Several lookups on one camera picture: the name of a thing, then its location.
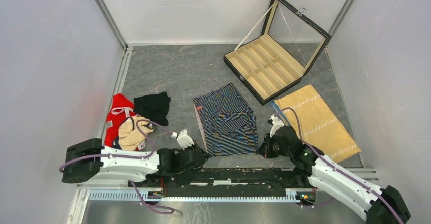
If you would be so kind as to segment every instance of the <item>display case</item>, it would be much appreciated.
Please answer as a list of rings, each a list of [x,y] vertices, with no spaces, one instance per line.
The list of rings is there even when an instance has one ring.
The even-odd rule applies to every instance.
[[[286,0],[271,0],[247,36],[223,57],[261,105],[297,84],[331,38],[303,14],[305,10]],[[244,43],[263,19],[260,36]]]

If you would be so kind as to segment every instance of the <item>black and white striped fabric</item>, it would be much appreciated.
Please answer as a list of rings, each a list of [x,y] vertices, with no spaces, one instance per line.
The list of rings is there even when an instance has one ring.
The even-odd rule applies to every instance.
[[[232,83],[193,98],[211,157],[255,153],[256,117]]]

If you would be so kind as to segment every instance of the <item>yellow cloth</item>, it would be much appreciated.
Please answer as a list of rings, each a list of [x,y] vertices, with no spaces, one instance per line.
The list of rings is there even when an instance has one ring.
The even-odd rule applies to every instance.
[[[334,161],[340,162],[361,151],[311,85],[275,100],[275,103],[280,109],[292,107],[298,114],[304,140]],[[283,114],[299,136],[295,115],[291,110],[285,110]]]
[[[136,121],[146,119],[143,116],[132,116],[128,117],[118,129],[118,143],[120,144],[122,150],[133,151],[138,147],[145,147],[145,136],[136,128]],[[146,121],[141,121],[138,123],[139,127],[146,133],[149,134],[154,129],[152,124]]]

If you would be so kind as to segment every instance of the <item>black cloth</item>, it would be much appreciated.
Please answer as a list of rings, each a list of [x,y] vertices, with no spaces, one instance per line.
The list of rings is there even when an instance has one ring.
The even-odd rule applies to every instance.
[[[169,122],[166,120],[166,115],[169,112],[170,101],[171,97],[166,92],[144,95],[133,99],[133,103],[135,104],[133,112],[161,126],[167,126]]]

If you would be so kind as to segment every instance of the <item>red cloth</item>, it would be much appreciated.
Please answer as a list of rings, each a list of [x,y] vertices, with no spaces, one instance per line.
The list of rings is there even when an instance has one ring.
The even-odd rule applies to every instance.
[[[126,118],[136,115],[136,113],[133,113],[134,107],[135,105],[121,93],[114,95],[112,107],[106,117],[106,146],[112,147],[112,142],[118,136],[118,129]]]

